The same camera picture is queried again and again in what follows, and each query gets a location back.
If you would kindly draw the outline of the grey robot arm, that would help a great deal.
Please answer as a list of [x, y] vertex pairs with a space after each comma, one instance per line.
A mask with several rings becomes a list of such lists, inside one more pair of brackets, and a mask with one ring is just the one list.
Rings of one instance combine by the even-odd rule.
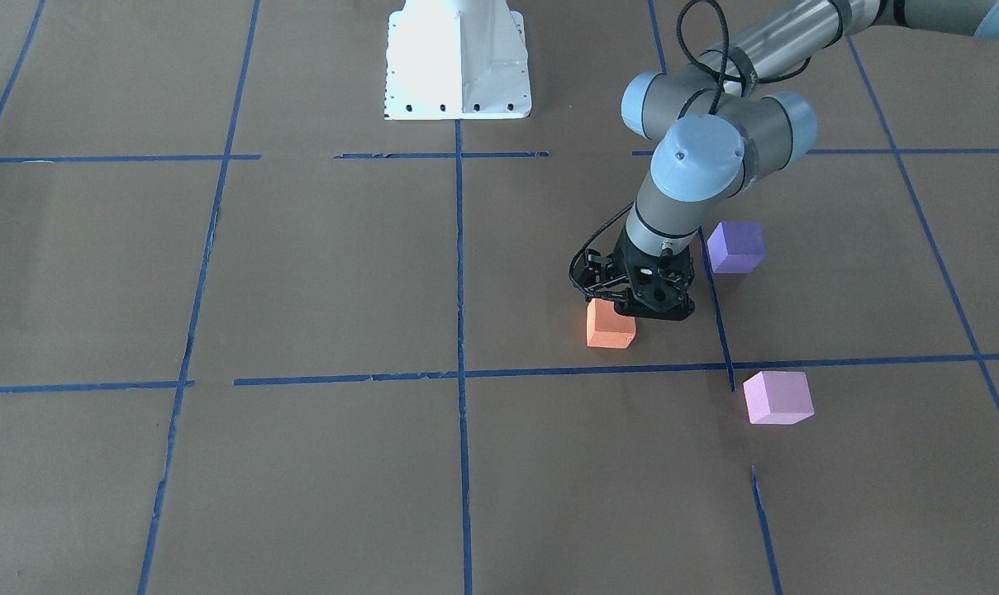
[[786, 169], [816, 143], [819, 118], [800, 94], [754, 98], [755, 90], [794, 78], [820, 50], [873, 26], [999, 39], [999, 1], [790, 1], [730, 34], [711, 2], [721, 41], [696, 55], [676, 37], [687, 64], [642, 73], [628, 83], [621, 117], [656, 140], [648, 173], [608, 256], [576, 256], [570, 278], [588, 300], [617, 315], [681, 321], [694, 312], [689, 242], [712, 207]]

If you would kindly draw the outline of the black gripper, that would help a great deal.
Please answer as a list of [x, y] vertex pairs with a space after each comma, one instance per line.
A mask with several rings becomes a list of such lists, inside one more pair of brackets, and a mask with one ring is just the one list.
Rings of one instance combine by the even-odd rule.
[[617, 315], [683, 321], [695, 312], [696, 304], [689, 297], [694, 259], [688, 247], [677, 254], [664, 248], [655, 256], [640, 250], [622, 232], [611, 257], [617, 274], [624, 276], [628, 285], [615, 302]]

